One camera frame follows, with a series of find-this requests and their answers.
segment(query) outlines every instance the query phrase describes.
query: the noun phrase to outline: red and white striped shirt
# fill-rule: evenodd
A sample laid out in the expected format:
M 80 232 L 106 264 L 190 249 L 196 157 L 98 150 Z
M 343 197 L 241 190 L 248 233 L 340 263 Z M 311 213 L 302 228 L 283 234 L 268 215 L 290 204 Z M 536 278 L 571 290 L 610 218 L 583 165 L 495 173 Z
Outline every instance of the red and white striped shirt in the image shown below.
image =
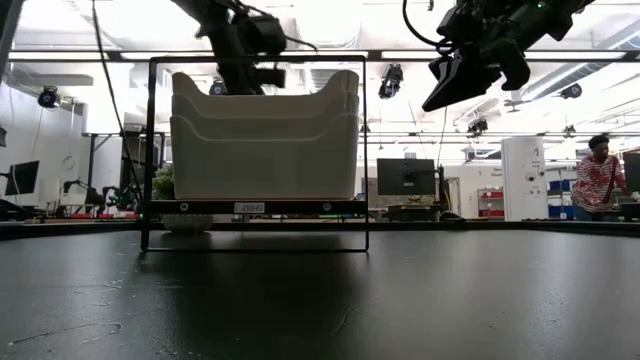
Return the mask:
M 604 163 L 598 163 L 591 154 L 578 164 L 578 179 L 571 190 L 573 204 L 589 212 L 610 210 L 610 205 L 604 204 L 603 201 L 609 190 L 614 164 L 615 185 L 627 193 L 627 182 L 622 174 L 620 160 L 615 156 L 609 156 Z

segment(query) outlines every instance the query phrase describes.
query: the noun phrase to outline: white plastic bin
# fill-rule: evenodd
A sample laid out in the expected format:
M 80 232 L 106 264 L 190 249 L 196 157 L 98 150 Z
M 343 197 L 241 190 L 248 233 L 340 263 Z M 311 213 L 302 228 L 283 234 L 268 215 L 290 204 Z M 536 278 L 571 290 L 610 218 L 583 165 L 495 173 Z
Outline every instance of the white plastic bin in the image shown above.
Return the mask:
M 358 75 L 302 96 L 209 96 L 173 75 L 177 199 L 351 199 Z

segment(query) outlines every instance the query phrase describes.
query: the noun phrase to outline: ceiling light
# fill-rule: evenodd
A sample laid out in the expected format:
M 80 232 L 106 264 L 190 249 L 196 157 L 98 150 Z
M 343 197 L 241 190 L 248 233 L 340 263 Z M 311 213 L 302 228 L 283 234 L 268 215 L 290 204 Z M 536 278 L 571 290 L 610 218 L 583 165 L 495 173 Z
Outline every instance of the ceiling light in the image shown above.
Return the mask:
M 593 60 L 593 59 L 621 59 L 626 55 L 625 51 L 525 51 L 525 57 L 529 60 Z
M 9 53 L 9 60 L 100 60 L 100 53 L 92 52 L 58 52 L 58 51 L 12 51 Z
M 320 50 L 320 51 L 285 51 L 280 56 L 364 56 L 369 55 L 368 51 L 350 51 L 350 50 Z
M 383 51 L 383 59 L 424 59 L 432 60 L 437 58 L 438 52 L 436 51 Z
M 128 60 L 149 60 L 154 57 L 163 56 L 213 56 L 213 52 L 202 51 L 179 51 L 179 52 L 122 52 L 122 58 Z

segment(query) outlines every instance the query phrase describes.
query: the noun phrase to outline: table surface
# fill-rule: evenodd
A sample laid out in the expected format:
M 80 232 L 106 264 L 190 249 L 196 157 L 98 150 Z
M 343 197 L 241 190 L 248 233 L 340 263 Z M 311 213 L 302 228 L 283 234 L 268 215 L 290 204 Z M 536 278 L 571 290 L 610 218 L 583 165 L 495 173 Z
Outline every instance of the table surface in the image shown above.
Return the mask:
M 136 232 L 2 242 L 0 355 L 640 359 L 639 240 L 534 231 L 371 236 L 369 254 L 316 255 L 141 256 Z M 352 240 L 153 239 L 225 247 Z

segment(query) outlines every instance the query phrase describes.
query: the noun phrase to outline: computer monitor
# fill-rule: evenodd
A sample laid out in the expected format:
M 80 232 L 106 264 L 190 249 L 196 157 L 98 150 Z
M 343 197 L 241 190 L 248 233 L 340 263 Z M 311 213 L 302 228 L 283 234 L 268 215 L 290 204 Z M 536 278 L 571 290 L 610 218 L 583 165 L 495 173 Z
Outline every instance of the computer monitor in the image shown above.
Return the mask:
M 378 195 L 435 195 L 433 160 L 378 159 Z
M 624 160 L 624 176 L 629 191 L 640 191 L 640 153 L 626 152 L 622 154 Z
M 5 196 L 33 194 L 36 191 L 39 167 L 40 161 L 11 165 L 6 175 L 7 186 L 4 190 Z

